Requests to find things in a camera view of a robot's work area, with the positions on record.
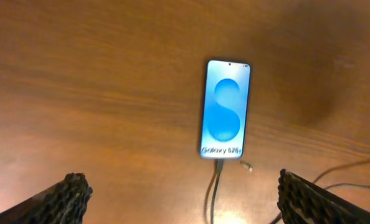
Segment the blue Samsung Galaxy smartphone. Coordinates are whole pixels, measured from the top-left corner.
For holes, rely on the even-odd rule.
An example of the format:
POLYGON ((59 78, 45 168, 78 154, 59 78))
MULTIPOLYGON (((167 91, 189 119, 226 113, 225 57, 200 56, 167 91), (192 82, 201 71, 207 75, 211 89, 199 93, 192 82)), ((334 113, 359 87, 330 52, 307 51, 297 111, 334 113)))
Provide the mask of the blue Samsung Galaxy smartphone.
POLYGON ((247 63, 208 61, 199 146, 203 159, 242 157, 251 79, 247 63))

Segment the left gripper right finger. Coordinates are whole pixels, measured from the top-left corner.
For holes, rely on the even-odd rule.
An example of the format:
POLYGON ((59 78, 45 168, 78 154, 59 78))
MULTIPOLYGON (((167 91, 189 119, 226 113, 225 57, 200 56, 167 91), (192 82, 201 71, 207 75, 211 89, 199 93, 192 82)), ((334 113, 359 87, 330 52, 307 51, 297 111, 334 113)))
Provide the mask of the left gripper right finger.
POLYGON ((278 209, 284 223, 370 224, 370 212, 282 169, 278 209))

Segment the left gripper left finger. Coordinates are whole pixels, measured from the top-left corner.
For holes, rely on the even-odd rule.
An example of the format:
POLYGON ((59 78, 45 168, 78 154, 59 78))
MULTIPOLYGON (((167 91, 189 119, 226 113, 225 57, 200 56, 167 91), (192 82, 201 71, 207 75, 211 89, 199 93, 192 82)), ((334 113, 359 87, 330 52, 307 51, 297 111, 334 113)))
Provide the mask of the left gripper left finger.
POLYGON ((64 180, 0 213, 0 224, 82 224, 93 189, 83 173, 64 180))

